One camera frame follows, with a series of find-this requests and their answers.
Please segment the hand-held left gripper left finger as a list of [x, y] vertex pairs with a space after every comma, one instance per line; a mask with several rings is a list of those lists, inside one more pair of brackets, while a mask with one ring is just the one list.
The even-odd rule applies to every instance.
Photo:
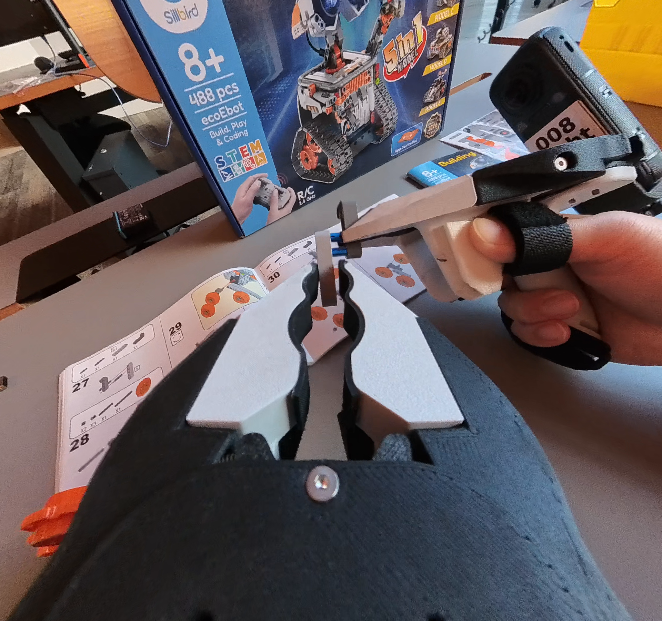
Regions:
[[302, 340], [312, 328], [318, 286], [318, 267], [308, 264], [239, 318], [189, 424], [261, 434], [276, 458], [294, 459], [310, 398]]

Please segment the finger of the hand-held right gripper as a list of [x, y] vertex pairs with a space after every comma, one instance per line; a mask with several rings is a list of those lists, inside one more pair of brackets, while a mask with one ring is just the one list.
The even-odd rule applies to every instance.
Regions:
[[361, 242], [417, 226], [429, 219], [457, 220], [476, 212], [477, 193], [471, 175], [445, 181], [416, 193], [377, 204], [342, 232], [342, 241]]

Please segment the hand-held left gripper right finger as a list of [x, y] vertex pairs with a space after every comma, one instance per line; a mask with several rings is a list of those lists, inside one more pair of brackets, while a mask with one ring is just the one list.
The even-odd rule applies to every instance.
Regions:
[[462, 424], [417, 316], [350, 263], [339, 284], [352, 339], [338, 415], [348, 459], [370, 460], [390, 434]]

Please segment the grey straight building beam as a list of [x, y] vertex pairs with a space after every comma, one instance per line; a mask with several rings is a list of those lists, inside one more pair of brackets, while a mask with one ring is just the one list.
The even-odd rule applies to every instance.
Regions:
[[330, 235], [331, 233], [327, 229], [315, 232], [320, 297], [322, 305], [325, 307], [336, 306], [338, 298]]

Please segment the grey desk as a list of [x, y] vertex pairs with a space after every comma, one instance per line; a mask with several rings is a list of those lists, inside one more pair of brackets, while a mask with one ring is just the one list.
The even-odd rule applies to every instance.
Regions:
[[261, 434], [187, 421], [267, 295], [137, 405], [9, 620], [630, 619], [530, 428], [428, 320], [417, 316], [463, 423], [348, 459], [339, 278], [335, 267], [336, 306], [318, 286], [302, 340], [310, 398], [294, 459]]

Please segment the neighbouring desk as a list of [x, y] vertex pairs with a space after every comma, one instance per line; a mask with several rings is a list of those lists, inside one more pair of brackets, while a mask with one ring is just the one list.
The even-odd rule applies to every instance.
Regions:
[[[153, 224], [136, 239], [119, 234], [113, 213], [143, 204]], [[191, 163], [1, 246], [1, 308], [23, 302], [65, 279], [218, 206]]]

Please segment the person's right hand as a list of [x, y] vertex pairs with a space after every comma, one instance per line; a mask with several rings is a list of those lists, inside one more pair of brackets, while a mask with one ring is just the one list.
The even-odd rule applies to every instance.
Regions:
[[[568, 220], [569, 264], [583, 283], [615, 363], [661, 365], [661, 220], [610, 211]], [[504, 281], [498, 300], [512, 332], [539, 347], [562, 345], [580, 309], [571, 291], [520, 291]]]

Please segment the blue building manual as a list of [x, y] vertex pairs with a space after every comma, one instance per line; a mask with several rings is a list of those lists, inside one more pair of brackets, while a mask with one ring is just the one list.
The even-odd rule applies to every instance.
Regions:
[[499, 159], [475, 151], [459, 150], [412, 168], [407, 178], [421, 187], [435, 186], [500, 162]]

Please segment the white sticker sheet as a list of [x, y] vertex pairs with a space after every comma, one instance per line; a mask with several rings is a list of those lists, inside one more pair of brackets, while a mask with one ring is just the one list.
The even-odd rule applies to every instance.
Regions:
[[440, 137], [442, 142], [508, 161], [529, 153], [498, 110]]

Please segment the open white instruction booklet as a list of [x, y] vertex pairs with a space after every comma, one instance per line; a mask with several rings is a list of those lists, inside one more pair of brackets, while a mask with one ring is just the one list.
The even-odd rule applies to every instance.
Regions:
[[311, 235], [255, 269], [221, 270], [144, 326], [65, 368], [59, 377], [55, 492], [86, 486], [137, 405], [172, 368], [216, 328], [316, 260]]

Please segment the yellow storage bin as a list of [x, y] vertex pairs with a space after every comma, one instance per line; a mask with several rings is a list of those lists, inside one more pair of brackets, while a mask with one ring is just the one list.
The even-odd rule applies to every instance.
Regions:
[[580, 46], [624, 101], [661, 106], [661, 0], [593, 0]]

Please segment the small black power adapter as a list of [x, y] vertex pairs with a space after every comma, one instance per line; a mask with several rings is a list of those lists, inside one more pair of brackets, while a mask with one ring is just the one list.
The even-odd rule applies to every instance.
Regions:
[[143, 203], [113, 211], [112, 215], [119, 235], [125, 240], [136, 239], [153, 227], [152, 215]]

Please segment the blue robot kit box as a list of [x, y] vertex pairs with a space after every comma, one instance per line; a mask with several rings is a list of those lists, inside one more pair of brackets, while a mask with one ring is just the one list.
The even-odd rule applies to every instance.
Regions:
[[111, 0], [241, 236], [439, 133], [463, 0]]

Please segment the dark metal box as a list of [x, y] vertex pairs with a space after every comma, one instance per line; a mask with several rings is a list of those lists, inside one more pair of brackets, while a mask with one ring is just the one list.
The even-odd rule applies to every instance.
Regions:
[[81, 189], [94, 202], [120, 195], [159, 177], [133, 134], [119, 131], [105, 136], [81, 176]]

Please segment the orange toy wheel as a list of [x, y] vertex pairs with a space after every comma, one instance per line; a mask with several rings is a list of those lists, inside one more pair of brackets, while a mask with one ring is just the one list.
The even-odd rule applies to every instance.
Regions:
[[42, 509], [30, 514], [21, 523], [28, 532], [27, 543], [37, 549], [37, 557], [53, 555], [68, 531], [87, 486], [79, 486], [53, 494]]

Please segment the wooden side table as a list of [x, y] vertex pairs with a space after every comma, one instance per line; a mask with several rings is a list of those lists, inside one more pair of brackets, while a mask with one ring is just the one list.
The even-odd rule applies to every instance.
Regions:
[[5, 90], [5, 92], [1, 94], [1, 110], [20, 106], [37, 98], [82, 85], [90, 80], [105, 78], [105, 75], [100, 68], [92, 67], [83, 71], [68, 72], [60, 75], [44, 75], [35, 78], [37, 82], [31, 85], [22, 85], [12, 90], [7, 88], [7, 83], [2, 84], [1, 89]]

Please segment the curved wooden board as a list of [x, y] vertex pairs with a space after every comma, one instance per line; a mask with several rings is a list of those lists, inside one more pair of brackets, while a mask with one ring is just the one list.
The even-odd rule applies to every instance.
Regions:
[[110, 0], [53, 0], [99, 70], [124, 91], [161, 97]]

